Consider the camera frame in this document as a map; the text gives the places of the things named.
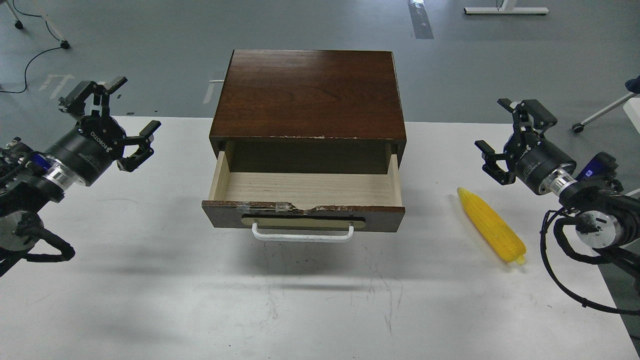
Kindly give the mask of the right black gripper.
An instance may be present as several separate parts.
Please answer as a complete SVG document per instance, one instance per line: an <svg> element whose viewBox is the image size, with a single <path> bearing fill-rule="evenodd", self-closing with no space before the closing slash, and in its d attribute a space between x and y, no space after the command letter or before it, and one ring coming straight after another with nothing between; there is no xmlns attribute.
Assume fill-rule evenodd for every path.
<svg viewBox="0 0 640 360"><path fill-rule="evenodd" d="M548 178L553 172L573 174L577 166L567 153L545 139L545 132L557 125L558 119L537 99L499 98L497 103L512 115L510 153L496 153L486 141L474 141L484 160L482 170L502 186L519 179L534 194L548 194L551 191ZM507 170L498 166L499 161L505 162Z"/></svg>

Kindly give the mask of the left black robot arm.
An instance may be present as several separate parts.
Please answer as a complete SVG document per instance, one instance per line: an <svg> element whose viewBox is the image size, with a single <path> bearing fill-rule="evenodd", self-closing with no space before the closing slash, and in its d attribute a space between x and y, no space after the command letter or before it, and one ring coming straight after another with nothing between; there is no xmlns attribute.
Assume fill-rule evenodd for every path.
<svg viewBox="0 0 640 360"><path fill-rule="evenodd" d="M137 136L128 136L110 114L110 96L127 82L83 80L59 99L59 110L76 123L44 152L20 137L1 148L1 273L19 261L66 262L76 252L70 243L44 227L39 216L47 203L59 203L74 183L89 187L112 165L128 173L147 161L160 121L150 121Z"/></svg>

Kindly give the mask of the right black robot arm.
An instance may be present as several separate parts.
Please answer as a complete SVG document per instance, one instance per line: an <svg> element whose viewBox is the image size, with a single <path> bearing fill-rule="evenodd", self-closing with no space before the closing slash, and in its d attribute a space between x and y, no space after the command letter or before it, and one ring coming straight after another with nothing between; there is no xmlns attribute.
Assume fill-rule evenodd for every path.
<svg viewBox="0 0 640 360"><path fill-rule="evenodd" d="M639 255L625 246L639 239L639 200L623 194L616 178L617 162L606 152L595 155L577 175L576 161L546 139L557 118L535 99L497 103L512 117L513 133L497 153L486 141L481 151L482 170L500 185L521 182L537 196L552 193L559 210L549 210L542 219L540 249L544 267L553 282L585 308L618 315L638 316L638 310L617 309L590 301L570 291L558 280L547 256L547 233L567 257L583 264L612 264L633 277L639 291Z"/></svg>

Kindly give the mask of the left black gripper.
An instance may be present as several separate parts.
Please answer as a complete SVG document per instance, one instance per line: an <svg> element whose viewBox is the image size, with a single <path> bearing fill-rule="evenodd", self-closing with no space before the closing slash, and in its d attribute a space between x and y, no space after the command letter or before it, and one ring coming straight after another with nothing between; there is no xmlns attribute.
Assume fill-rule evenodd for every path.
<svg viewBox="0 0 640 360"><path fill-rule="evenodd" d="M154 153L151 144L154 132L162 125L160 121L151 120L137 136L126 136L125 130L110 117L110 95L126 82L125 76L106 84L83 80L67 96L58 99L58 110L78 123L45 152L73 171L85 187L92 186L115 160L120 171L132 173ZM99 110L92 110L91 116L87 116L85 108L90 96ZM122 157L126 146L138 148L132 155Z"/></svg>

